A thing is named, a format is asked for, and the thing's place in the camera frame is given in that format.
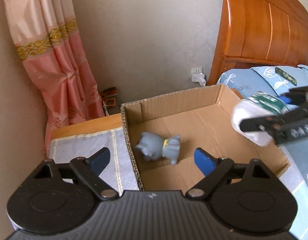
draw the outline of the white bottle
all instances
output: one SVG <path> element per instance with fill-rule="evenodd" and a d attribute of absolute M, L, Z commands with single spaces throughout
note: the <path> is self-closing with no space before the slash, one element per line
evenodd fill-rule
<path fill-rule="evenodd" d="M 272 140 L 272 137 L 265 131 L 258 132 L 242 132 L 239 125 L 243 119 L 278 115 L 286 110 L 286 106 L 282 100 L 266 94 L 258 92 L 251 97 L 242 100 L 238 103 L 232 113 L 232 126 L 233 128 L 244 135 L 252 142 L 259 146 L 266 146 Z"/>

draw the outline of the headboard panel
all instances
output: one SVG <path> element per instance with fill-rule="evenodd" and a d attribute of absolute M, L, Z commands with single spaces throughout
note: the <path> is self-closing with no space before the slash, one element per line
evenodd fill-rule
<path fill-rule="evenodd" d="M 308 12 L 298 0 L 223 0 L 208 85 L 255 64 L 308 65 Z"/>

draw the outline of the bed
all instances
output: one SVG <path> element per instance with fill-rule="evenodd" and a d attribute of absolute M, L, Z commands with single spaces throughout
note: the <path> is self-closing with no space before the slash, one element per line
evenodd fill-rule
<path fill-rule="evenodd" d="M 208 85 L 223 83 L 243 98 L 261 90 L 279 95 L 294 87 L 275 67 L 308 85 L 308 12 L 298 0 L 223 0 Z M 308 240 L 308 139 L 281 146 L 291 166 L 280 180 L 295 196 L 291 233 Z"/>

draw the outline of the pink curtain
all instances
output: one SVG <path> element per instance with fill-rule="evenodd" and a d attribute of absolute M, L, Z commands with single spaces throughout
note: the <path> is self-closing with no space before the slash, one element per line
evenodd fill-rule
<path fill-rule="evenodd" d="M 47 106 L 45 146 L 52 131 L 103 117 L 72 0 L 4 0 L 16 50 Z"/>

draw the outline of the wall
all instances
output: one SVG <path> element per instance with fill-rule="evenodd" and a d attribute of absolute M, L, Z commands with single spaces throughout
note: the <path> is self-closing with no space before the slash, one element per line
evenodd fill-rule
<path fill-rule="evenodd" d="M 16 54 L 0 0 L 0 240 L 12 227 L 8 198 L 44 156 L 46 110 Z"/>
<path fill-rule="evenodd" d="M 73 0 L 99 89 L 127 102 L 196 86 L 190 69 L 209 74 L 222 1 Z"/>

